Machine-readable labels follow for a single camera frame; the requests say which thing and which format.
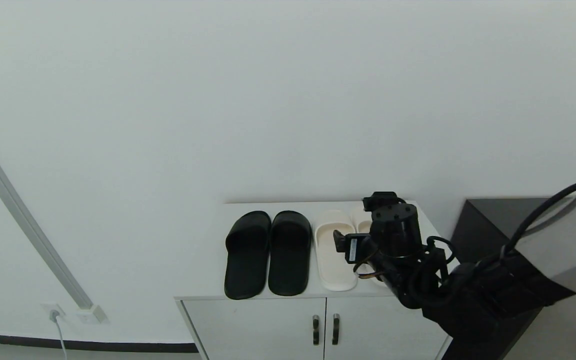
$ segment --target power outlet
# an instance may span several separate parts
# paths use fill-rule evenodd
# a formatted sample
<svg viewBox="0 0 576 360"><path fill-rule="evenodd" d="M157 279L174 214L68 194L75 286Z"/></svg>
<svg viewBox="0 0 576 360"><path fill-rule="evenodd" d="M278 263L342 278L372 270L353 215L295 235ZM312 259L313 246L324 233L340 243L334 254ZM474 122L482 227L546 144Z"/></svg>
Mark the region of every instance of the power outlet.
<svg viewBox="0 0 576 360"><path fill-rule="evenodd" d="M64 312L64 310L62 310L62 308L56 302L42 302L40 305L41 305L41 308L46 312L46 314L48 314L49 317L50 317L50 314L53 312L53 310L55 310L56 312L59 312L60 317L66 316L66 313Z"/></svg>
<svg viewBox="0 0 576 360"><path fill-rule="evenodd" d="M89 325L98 325L107 320L106 314L99 305L94 305L89 310L78 310L75 315L83 324Z"/></svg>

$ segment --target label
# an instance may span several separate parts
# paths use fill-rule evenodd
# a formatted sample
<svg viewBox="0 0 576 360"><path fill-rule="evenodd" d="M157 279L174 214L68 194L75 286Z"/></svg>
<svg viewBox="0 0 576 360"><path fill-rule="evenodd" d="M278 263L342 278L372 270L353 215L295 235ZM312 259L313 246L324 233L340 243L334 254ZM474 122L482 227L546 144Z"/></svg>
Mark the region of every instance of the label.
<svg viewBox="0 0 576 360"><path fill-rule="evenodd" d="M350 253L348 253L348 261L354 262L357 257L357 239L350 240Z"/></svg>

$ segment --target floor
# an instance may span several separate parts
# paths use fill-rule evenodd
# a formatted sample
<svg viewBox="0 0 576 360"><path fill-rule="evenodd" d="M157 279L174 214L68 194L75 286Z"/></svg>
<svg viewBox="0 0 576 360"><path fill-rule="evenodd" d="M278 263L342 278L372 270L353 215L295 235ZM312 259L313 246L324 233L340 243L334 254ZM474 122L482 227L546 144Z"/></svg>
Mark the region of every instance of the floor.
<svg viewBox="0 0 576 360"><path fill-rule="evenodd" d="M68 360L201 360L198 353L137 353L67 350ZM62 360L61 349L0 345L0 360Z"/></svg>

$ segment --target white power cord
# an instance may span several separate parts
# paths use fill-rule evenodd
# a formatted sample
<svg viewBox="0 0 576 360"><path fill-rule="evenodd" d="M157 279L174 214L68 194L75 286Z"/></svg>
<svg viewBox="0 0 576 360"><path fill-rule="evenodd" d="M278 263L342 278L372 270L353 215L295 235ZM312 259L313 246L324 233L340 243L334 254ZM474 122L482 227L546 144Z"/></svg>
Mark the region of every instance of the white power cord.
<svg viewBox="0 0 576 360"><path fill-rule="evenodd" d="M64 345L64 336L62 335L62 328L59 326L59 322L57 321L57 317L59 316L59 311L52 310L50 312L50 321L54 322L57 325L57 331L59 331L59 342L61 342L61 349L63 350L63 358L68 360L68 354L66 353L66 345Z"/></svg>

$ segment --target wall trim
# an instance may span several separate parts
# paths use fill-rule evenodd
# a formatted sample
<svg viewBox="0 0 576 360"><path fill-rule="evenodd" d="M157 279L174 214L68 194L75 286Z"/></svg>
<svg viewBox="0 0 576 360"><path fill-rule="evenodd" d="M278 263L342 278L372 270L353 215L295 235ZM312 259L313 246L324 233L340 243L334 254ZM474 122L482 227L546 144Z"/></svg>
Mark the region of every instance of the wall trim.
<svg viewBox="0 0 576 360"><path fill-rule="evenodd" d="M38 337L0 335L0 344L7 346L43 347L61 349L59 340ZM199 353L197 346L190 342L94 342L64 340L67 350L112 351L117 353Z"/></svg>

